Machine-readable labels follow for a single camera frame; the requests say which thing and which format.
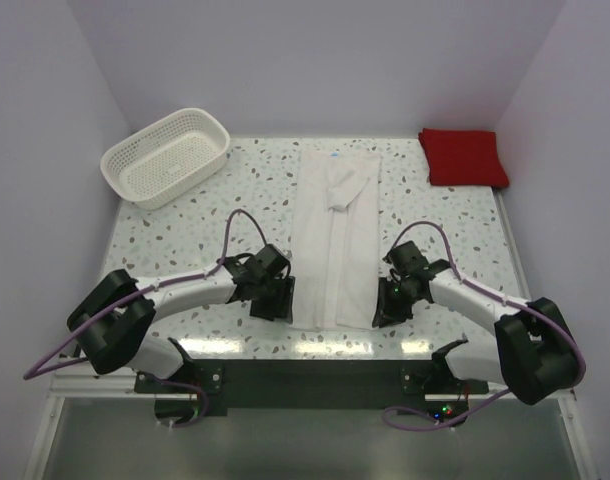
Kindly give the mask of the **white t shirt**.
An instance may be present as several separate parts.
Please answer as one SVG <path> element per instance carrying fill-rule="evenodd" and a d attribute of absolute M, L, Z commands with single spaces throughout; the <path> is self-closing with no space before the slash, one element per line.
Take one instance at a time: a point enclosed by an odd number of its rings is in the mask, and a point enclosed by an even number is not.
<path fill-rule="evenodd" d="M 372 328 L 377 306 L 381 156 L 305 150 L 291 232 L 292 326 Z"/>

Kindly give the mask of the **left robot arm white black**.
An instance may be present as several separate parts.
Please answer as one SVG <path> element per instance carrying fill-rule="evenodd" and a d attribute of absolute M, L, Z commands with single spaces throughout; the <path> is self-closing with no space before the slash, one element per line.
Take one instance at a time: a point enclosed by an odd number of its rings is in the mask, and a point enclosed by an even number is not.
<path fill-rule="evenodd" d="M 248 303 L 254 318 L 290 323 L 295 283 L 290 260 L 272 244 L 179 275 L 135 278 L 118 269 L 81 302 L 67 327 L 99 375 L 127 367 L 141 375 L 142 393 L 154 390 L 158 380 L 170 392 L 200 387 L 217 394 L 222 371 L 200 366 L 175 339 L 152 337 L 151 325 L 235 302 Z"/>

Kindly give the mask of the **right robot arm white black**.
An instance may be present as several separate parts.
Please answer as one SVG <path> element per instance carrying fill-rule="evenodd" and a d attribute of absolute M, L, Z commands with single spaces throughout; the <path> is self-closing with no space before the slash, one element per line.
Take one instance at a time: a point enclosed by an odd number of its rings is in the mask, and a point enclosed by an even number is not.
<path fill-rule="evenodd" d="M 428 261 L 413 242 L 392 248 L 384 261 L 389 274 L 379 280 L 373 327 L 410 320 L 414 305 L 425 301 L 454 310 L 493 337 L 486 343 L 456 340 L 436 350 L 424 388 L 451 393 L 468 381 L 497 383 L 534 405 L 584 375 L 576 342 L 550 299 L 505 296 L 456 272 L 445 259 Z"/>

